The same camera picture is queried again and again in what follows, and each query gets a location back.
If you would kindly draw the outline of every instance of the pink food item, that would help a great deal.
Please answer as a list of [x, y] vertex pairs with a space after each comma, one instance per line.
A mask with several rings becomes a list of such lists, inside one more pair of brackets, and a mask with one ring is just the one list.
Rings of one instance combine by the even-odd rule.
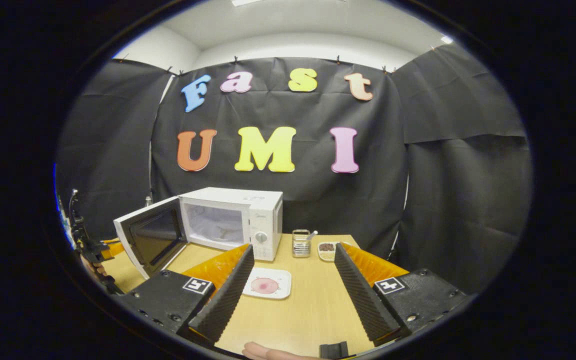
[[279, 289], [277, 281], [267, 277], [256, 278], [250, 286], [254, 292], [258, 292], [259, 294], [272, 294]]

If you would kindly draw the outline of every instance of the wooden table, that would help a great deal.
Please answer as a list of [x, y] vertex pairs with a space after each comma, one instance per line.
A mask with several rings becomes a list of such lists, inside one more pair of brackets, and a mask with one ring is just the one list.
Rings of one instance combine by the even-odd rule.
[[[256, 260], [254, 266], [290, 272], [290, 296], [273, 300], [242, 294], [215, 346], [241, 354], [244, 344], [254, 341], [271, 349], [315, 357], [320, 355], [320, 344], [345, 341], [349, 354], [372, 349], [374, 344], [368, 340], [334, 262], [321, 260], [317, 254], [320, 242], [340, 241], [357, 246], [350, 235], [316, 235], [310, 257], [295, 258], [292, 235], [282, 235], [274, 261]], [[181, 273], [222, 252], [188, 244], [167, 268]], [[103, 262], [103, 267], [124, 292], [145, 281], [125, 252]]]

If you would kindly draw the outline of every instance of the open microwave door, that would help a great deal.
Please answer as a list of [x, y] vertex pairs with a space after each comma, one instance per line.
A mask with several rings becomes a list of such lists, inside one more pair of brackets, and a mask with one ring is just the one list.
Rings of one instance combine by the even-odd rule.
[[231, 250], [249, 241], [248, 207], [234, 203], [182, 198], [183, 227], [188, 242]]
[[146, 279], [166, 269], [188, 243], [176, 196], [117, 218], [114, 227], [126, 254]]

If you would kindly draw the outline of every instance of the yellow letter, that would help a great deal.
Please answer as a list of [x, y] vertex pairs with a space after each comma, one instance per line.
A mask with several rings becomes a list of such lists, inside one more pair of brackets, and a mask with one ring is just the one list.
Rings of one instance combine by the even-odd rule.
[[311, 68], [296, 68], [290, 72], [288, 88], [291, 91], [308, 92], [317, 89], [317, 72]]
[[254, 126], [242, 127], [238, 134], [241, 135], [241, 152], [239, 161], [235, 164], [238, 171], [251, 171], [255, 166], [250, 162], [250, 155], [259, 170], [264, 170], [270, 155], [272, 162], [268, 169], [275, 173], [292, 173], [295, 164], [291, 161], [291, 148], [293, 137], [297, 134], [294, 127], [277, 127], [268, 142], [264, 141], [259, 129]]

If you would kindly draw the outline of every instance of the black fabric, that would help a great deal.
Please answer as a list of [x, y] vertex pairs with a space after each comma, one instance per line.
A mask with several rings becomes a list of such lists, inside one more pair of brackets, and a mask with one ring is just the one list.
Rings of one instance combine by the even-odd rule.
[[404, 141], [525, 136], [519, 113], [486, 67], [457, 45], [444, 45], [392, 74], [404, 117]]
[[113, 220], [144, 206], [149, 142], [170, 74], [149, 64], [110, 61], [75, 100], [57, 148], [64, 207], [78, 190], [91, 239], [117, 237]]
[[514, 250], [532, 194], [521, 117], [496, 78], [456, 45], [393, 74], [409, 185], [390, 260], [480, 292]]
[[[288, 87], [290, 72], [312, 68], [317, 88], [310, 93]], [[249, 71], [252, 89], [224, 93], [220, 85], [231, 73]], [[364, 102], [350, 93], [345, 75], [370, 79]], [[185, 112], [181, 89], [208, 74], [205, 102]], [[158, 110], [152, 135], [154, 201], [204, 187], [282, 191], [283, 232], [318, 230], [320, 234], [350, 234], [362, 249], [386, 257], [402, 216], [406, 190], [405, 146], [401, 105], [390, 76], [356, 64], [311, 58], [265, 58], [225, 63], [191, 71], [173, 80]], [[238, 130], [259, 128], [267, 141], [280, 126], [296, 129], [292, 139], [295, 170], [237, 171], [242, 139]], [[335, 143], [329, 130], [357, 130], [354, 160], [357, 173], [335, 173]], [[177, 163], [177, 136], [192, 131], [190, 157], [201, 151], [199, 132], [217, 130], [209, 164], [201, 171], [184, 171]]]

